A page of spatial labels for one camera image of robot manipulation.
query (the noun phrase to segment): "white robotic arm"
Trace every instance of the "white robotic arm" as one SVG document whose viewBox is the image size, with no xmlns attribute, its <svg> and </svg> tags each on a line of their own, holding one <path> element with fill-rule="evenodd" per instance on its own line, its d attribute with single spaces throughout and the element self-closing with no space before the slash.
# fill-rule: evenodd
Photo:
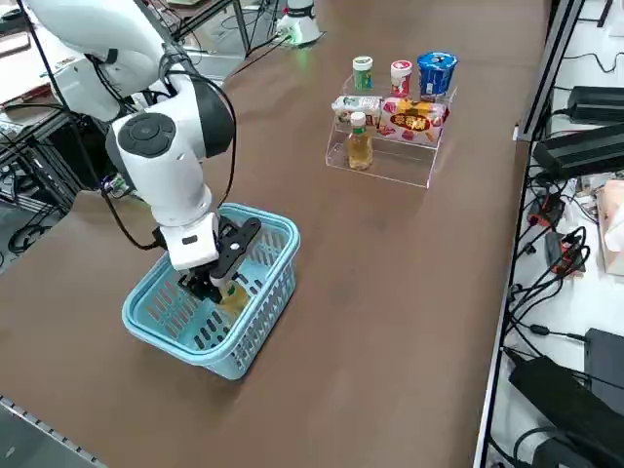
<svg viewBox="0 0 624 468">
<path fill-rule="evenodd" d="M 223 249 L 219 219 L 200 161 L 227 150 L 234 122 L 208 80 L 201 79 L 184 50 L 164 27 L 150 20 L 138 1 L 27 1 L 59 40 L 103 62 L 122 98 L 159 79 L 166 82 L 172 97 L 114 120 L 106 149 L 150 205 L 173 267 L 205 271 L 206 265 L 218 266 Z M 187 75 L 168 75 L 171 70 Z M 55 77 L 72 110 L 101 120 L 120 113 L 118 100 L 103 87 L 86 58 L 75 60 Z M 220 286 L 227 273 L 209 276 Z"/>
</svg>

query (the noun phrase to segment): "table surface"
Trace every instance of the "table surface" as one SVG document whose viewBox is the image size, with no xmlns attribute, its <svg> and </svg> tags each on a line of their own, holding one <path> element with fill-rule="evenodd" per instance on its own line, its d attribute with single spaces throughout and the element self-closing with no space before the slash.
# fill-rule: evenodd
<svg viewBox="0 0 624 468">
<path fill-rule="evenodd" d="M 297 288 L 247 376 L 130 336 L 122 303 L 158 253 L 81 194 L 2 276 L 0 393 L 111 467 L 468 466 L 521 191 L 511 135 L 546 3 L 319 1 L 328 34 L 314 48 L 276 50 L 226 85 L 240 135 L 230 200 L 301 232 Z M 326 167 L 351 59 L 428 50 L 461 59 L 432 188 Z M 215 194 L 228 166 L 205 164 Z M 147 241 L 146 208 L 121 205 Z"/>
</svg>

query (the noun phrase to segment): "blue container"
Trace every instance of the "blue container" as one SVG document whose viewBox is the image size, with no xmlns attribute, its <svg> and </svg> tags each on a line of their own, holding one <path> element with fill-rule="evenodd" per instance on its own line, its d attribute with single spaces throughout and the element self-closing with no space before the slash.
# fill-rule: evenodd
<svg viewBox="0 0 624 468">
<path fill-rule="evenodd" d="M 449 90 L 457 57 L 446 52 L 430 52 L 417 60 L 420 75 L 420 98 L 433 100 Z"/>
<path fill-rule="evenodd" d="M 292 221 L 253 208 L 226 203 L 219 212 L 238 224 L 262 221 L 238 269 L 250 301 L 236 322 L 180 288 L 167 253 L 128 295 L 122 318 L 138 339 L 233 380 L 245 374 L 293 294 L 299 232 Z"/>
</svg>

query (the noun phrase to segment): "juice bottle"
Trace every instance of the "juice bottle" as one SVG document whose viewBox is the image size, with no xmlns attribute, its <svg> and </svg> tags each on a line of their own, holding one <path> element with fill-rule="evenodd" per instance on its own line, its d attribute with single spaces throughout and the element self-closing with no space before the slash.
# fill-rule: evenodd
<svg viewBox="0 0 624 468">
<path fill-rule="evenodd" d="M 221 302 L 219 308 L 230 316 L 231 325 L 234 325 L 236 319 L 243 313 L 243 309 L 250 301 L 250 297 L 241 285 L 236 281 L 229 281 L 227 284 L 219 288 L 221 292 Z"/>
<path fill-rule="evenodd" d="M 368 169 L 372 162 L 372 141 L 367 134 L 367 116 L 364 112 L 351 114 L 351 134 L 346 146 L 349 157 L 349 168 L 358 171 Z"/>
</svg>

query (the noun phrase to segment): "snack package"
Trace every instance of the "snack package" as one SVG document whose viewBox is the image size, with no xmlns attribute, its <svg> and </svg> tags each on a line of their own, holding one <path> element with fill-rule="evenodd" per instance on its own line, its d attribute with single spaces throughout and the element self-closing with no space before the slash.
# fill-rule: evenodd
<svg viewBox="0 0 624 468">
<path fill-rule="evenodd" d="M 388 139 L 435 144 L 448 116 L 443 104 L 389 97 L 381 106 L 377 131 Z"/>
<path fill-rule="evenodd" d="M 379 125 L 381 116 L 382 97 L 377 96 L 341 96 L 336 99 L 331 108 L 335 112 L 337 126 L 351 128 L 350 119 L 353 112 L 364 112 L 367 116 L 367 127 Z"/>
</svg>

